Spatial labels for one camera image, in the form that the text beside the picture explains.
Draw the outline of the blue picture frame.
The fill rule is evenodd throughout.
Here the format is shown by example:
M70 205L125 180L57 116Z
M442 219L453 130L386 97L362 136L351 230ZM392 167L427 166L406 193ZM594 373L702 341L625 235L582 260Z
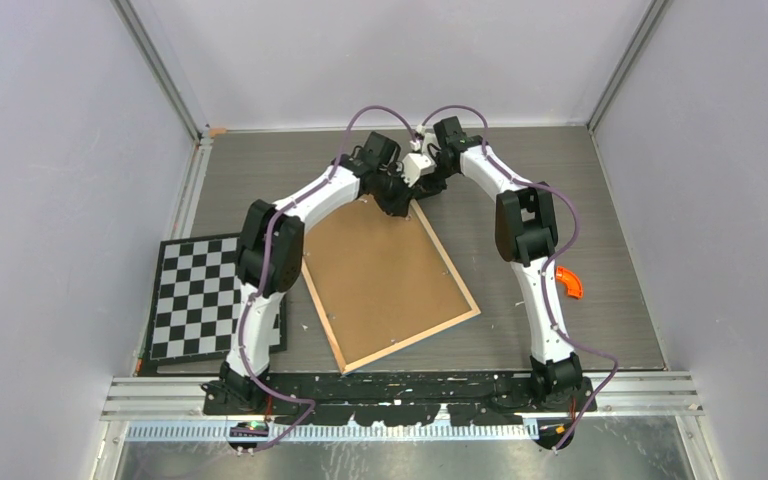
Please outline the blue picture frame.
M417 201L404 217L369 196L326 215L305 235L302 275L342 374L481 313Z

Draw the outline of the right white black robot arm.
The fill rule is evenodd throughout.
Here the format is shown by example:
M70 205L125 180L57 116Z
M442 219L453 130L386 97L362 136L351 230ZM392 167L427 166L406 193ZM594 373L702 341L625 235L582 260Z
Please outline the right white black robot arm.
M420 125L416 135L421 152L435 163L433 173L419 180L423 195L441 192L449 177L461 174L495 201L496 249L514 272L529 322L527 395L532 405L544 410L572 404L584 379L574 347L563 339L567 329L551 259L558 227L547 184L533 184L517 175L481 136L468 135L456 117L444 118L431 129Z

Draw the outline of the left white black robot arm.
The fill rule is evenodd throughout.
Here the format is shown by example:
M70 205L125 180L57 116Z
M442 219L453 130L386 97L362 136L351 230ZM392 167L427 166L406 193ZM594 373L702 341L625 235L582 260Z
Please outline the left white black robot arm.
M219 377L203 384L208 415L258 413L269 397L273 323L285 294L302 273L307 231L340 207L370 193L402 191L392 163L399 144L377 132L351 152L340 152L325 171L299 191L273 203L253 202L236 251L242 300L231 351Z

